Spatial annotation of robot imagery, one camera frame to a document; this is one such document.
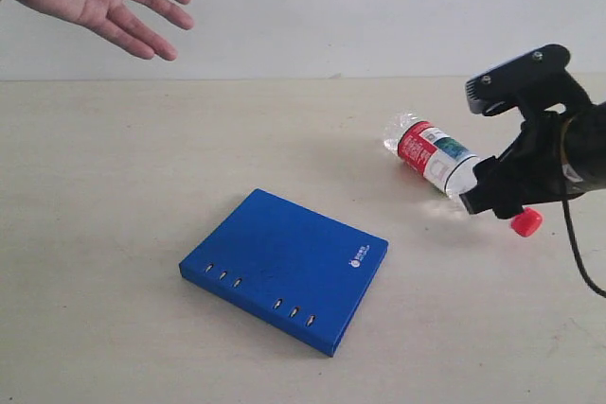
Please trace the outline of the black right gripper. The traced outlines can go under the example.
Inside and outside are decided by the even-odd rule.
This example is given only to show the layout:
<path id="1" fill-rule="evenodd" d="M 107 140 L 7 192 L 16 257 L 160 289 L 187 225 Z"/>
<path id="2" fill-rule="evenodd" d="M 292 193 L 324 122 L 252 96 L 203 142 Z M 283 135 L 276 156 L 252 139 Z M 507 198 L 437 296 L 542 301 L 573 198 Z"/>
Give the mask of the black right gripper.
<path id="1" fill-rule="evenodd" d="M 516 139 L 498 156 L 473 169 L 477 185 L 459 199 L 469 214 L 491 211 L 509 220 L 527 205 L 568 199 L 561 163 L 566 114 L 543 113 L 522 123 Z"/>

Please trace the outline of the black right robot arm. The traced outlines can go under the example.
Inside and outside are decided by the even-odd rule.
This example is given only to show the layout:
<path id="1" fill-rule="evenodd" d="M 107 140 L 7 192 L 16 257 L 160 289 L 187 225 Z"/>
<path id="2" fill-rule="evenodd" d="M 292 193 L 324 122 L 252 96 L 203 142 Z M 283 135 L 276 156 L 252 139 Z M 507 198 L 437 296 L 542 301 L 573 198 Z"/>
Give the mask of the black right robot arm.
<path id="1" fill-rule="evenodd" d="M 574 200 L 605 187 L 605 105 L 544 111 L 525 121 L 498 156 L 473 168 L 476 185 L 461 195 L 471 215 L 511 219 L 528 205 Z"/>

